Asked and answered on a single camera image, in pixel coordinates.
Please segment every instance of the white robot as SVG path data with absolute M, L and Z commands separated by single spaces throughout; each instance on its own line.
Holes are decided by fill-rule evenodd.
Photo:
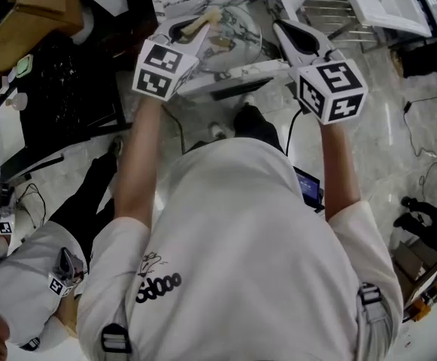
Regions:
M 184 38 L 182 28 L 199 16 L 166 20 L 146 40 L 138 56 L 132 89 L 168 101 L 199 64 L 195 56 L 210 29 L 206 23 L 192 38 Z
M 369 89 L 357 64 L 310 26 L 277 20 L 273 29 L 290 63 L 301 105 L 322 124 L 358 117 Z

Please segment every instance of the black pants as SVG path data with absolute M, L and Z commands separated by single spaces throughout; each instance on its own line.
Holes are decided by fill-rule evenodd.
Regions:
M 410 211 L 418 211 L 428 215 L 432 220 L 432 225 L 423 225 L 410 213 L 403 214 L 398 219 L 398 225 L 404 230 L 416 235 L 424 244 L 437 251 L 437 207 L 432 206 L 427 202 L 418 202 L 416 199 L 412 199 L 409 203 L 408 209 Z
M 243 106 L 233 120 L 233 127 L 235 128 L 236 138 L 258 139 L 284 153 L 278 140 L 277 129 L 273 124 L 265 120 L 257 107 L 253 105 Z M 199 141 L 190 148 L 190 151 L 206 144 L 208 143 Z
M 437 72 L 437 42 L 412 51 L 399 50 L 397 53 L 402 61 L 404 77 Z
M 78 191 L 54 213 L 50 220 L 68 230 L 81 246 L 90 263 L 94 238 L 113 220 L 114 200 L 99 213 L 99 204 L 117 170 L 116 158 L 106 153 L 94 159 Z

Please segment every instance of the person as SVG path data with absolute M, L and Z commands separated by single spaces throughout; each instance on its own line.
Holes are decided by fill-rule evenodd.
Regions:
M 0 235 L 0 361 L 7 358 L 6 341 L 44 351 L 68 337 L 74 293 L 59 296 L 48 288 L 48 276 L 64 247 L 86 272 L 94 236 L 113 219 L 113 200 L 96 212 L 117 170 L 122 143 L 115 139 L 104 156 L 93 160 L 79 190 L 9 256 L 10 239 Z
M 270 145 L 275 128 L 246 102 L 237 138 L 174 163 L 152 227 L 162 112 L 160 100 L 141 100 L 118 170 L 114 220 L 93 243 L 78 305 L 89 359 L 385 357 L 402 296 L 360 201 L 344 130 L 320 126 L 323 219 L 304 204 L 288 158 Z
M 408 212 L 398 217 L 393 226 L 411 232 L 419 237 L 424 244 L 437 251 L 437 207 L 427 202 L 419 202 L 416 198 L 409 198 L 408 196 L 402 199 L 401 204 L 408 209 Z M 432 225 L 425 226 L 414 218 L 411 214 L 413 211 L 428 215 L 432 220 Z
M 391 50 L 390 55 L 400 77 L 424 76 L 437 72 L 437 42 L 413 50 Z

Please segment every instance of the black cable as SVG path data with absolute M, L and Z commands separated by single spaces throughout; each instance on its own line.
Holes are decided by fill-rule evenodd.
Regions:
M 424 188 L 424 186 L 426 184 L 427 178 L 429 177 L 430 170 L 432 170 L 432 167 L 434 167 L 435 165 L 437 165 L 437 162 L 434 162 L 432 165 L 430 165 L 429 169 L 427 170 L 427 173 L 425 175 L 421 175 L 420 178 L 419 178 L 419 186 L 422 189 L 422 199 L 424 201 L 426 200 L 426 195 L 425 195 L 425 193 L 423 191 L 423 188 Z
M 426 100 L 433 100 L 433 99 L 437 99 L 437 96 L 433 96 L 432 98 L 418 99 L 418 100 L 413 100 L 412 102 L 407 102 L 407 105 L 405 106 L 404 112 L 406 114 L 408 113 L 408 109 L 410 108 L 412 103 L 425 102 Z
M 288 132 L 287 149 L 285 150 L 285 155 L 288 156 L 288 147 L 290 146 L 290 139 L 292 138 L 293 124 L 295 124 L 295 119 L 302 113 L 300 108 L 295 115 L 293 115 L 292 123 L 290 124 L 290 130 Z
M 24 189 L 24 193 L 17 199 L 16 204 L 19 204 L 25 197 L 30 196 L 31 194 L 38 194 L 39 198 L 43 202 L 44 215 L 41 218 L 41 222 L 39 224 L 39 226 L 43 226 L 44 220 L 46 219 L 46 213 L 47 213 L 46 202 L 44 201 L 44 198 L 42 197 L 41 193 L 39 192 L 38 187 L 35 184 L 28 184 L 28 186 L 26 186 L 26 188 Z
M 35 229 L 36 228 L 36 224 L 35 224 L 35 221 L 32 219 L 32 216 L 31 216 L 31 214 L 29 213 L 29 211 L 28 211 L 28 209 L 26 208 L 26 207 L 23 207 L 23 208 L 21 208 L 20 210 L 23 210 L 23 211 L 25 211 L 26 212 L 26 214 L 28 214 L 29 215 L 29 219 L 31 220 L 31 223 L 32 223 L 32 227 L 33 227 L 33 229 Z
M 408 110 L 410 109 L 412 103 L 414 103 L 414 102 L 408 102 L 407 105 L 405 106 L 404 113 L 403 113 L 403 118 L 404 118 L 405 126 L 407 127 L 407 130 L 408 130 L 409 140 L 410 140 L 410 143 L 411 143 L 412 150 L 414 151 L 414 155 L 418 158 L 422 154 L 422 152 L 425 152 L 425 153 L 428 153 L 430 155 L 433 155 L 435 157 L 435 159 L 436 159 L 436 161 L 432 165 L 430 165 L 430 167 L 427 169 L 427 173 L 425 175 L 421 175 L 420 178 L 419 178 L 419 185 L 420 185 L 421 190 L 422 190 L 422 198 L 425 201 L 426 196 L 425 196 L 425 193 L 424 193 L 424 187 L 425 187 L 427 178 L 429 177 L 430 170 L 432 170 L 432 167 L 437 165 L 437 153 L 434 150 L 427 150 L 424 147 L 421 147 L 419 149 L 419 151 L 417 152 L 417 150 L 416 150 L 416 148 L 414 146 L 414 143 L 412 141 L 412 131 L 411 131 L 411 129 L 410 129 L 408 123 L 407 123 L 407 120 L 405 118 L 405 115 L 408 113 Z
M 176 124 L 178 125 L 178 128 L 180 130 L 181 155 L 184 155 L 186 153 L 187 149 L 185 148 L 185 137 L 183 134 L 183 127 L 180 123 L 180 120 L 178 120 L 165 105 L 162 105 L 162 107 L 163 107 L 165 114 L 167 114 L 170 118 L 172 118 L 176 122 Z

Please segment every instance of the marble floor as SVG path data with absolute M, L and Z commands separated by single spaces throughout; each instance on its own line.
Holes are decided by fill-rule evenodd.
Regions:
M 400 199 L 406 195 L 422 198 L 419 179 L 435 162 L 432 153 L 422 153 L 419 157 L 414 155 L 409 133 L 402 118 L 403 108 L 409 100 L 435 96 L 437 74 L 404 80 L 396 75 L 387 50 L 365 55 L 353 48 L 348 48 L 344 52 L 346 56 L 355 59 L 370 90 L 360 118 L 345 123 L 344 126 L 351 140 L 362 197 L 369 200 L 381 234 L 392 249 L 399 241 L 411 238 L 392 226 L 394 219 L 402 212 Z M 126 115 L 131 117 L 139 100 L 130 90 L 132 75 L 119 73 L 117 79 Z M 253 95 L 265 118 L 276 126 L 284 147 L 291 118 L 297 111 L 297 103 L 282 83 L 279 80 L 272 81 Z M 194 105 L 176 98 L 168 103 L 168 108 L 183 124 L 187 148 L 199 140 L 210 139 L 207 125 L 212 121 L 222 123 L 227 133 L 232 136 L 231 122 L 237 107 L 237 99 Z M 181 155 L 178 128 L 168 117 L 163 116 L 163 120 L 156 215 L 166 203 L 163 189 L 168 173 L 173 162 Z M 407 114 L 407 121 L 416 150 L 425 147 L 427 150 L 435 151 L 437 156 L 437 99 L 414 103 Z M 32 181 L 38 185 L 46 200 L 48 217 L 79 187 L 91 160 L 106 151 L 110 139 L 110 136 L 100 137 L 70 147 L 64 152 L 64 162 L 33 174 Z M 289 155 L 292 164 L 323 180 L 320 132 L 312 115 L 297 118 Z M 423 194 L 427 201 L 437 204 L 437 165 L 430 169 Z M 103 204 L 109 196 L 108 191 Z M 39 220 L 42 216 L 39 199 L 30 196 L 26 198 L 25 203 L 33 219 Z M 422 347 L 426 347 L 427 351 L 422 351 Z M 70 339 L 47 353 L 46 359 L 58 359 L 64 350 L 70 361 L 82 358 L 77 342 Z M 39 355 L 26 354 L 26 359 L 34 359 L 35 356 L 36 359 L 40 358 Z M 11 349 L 10 359 L 20 358 L 23 358 L 20 350 Z M 436 313 L 434 318 L 429 317 L 421 323 L 405 326 L 389 357 L 412 358 L 437 359 Z

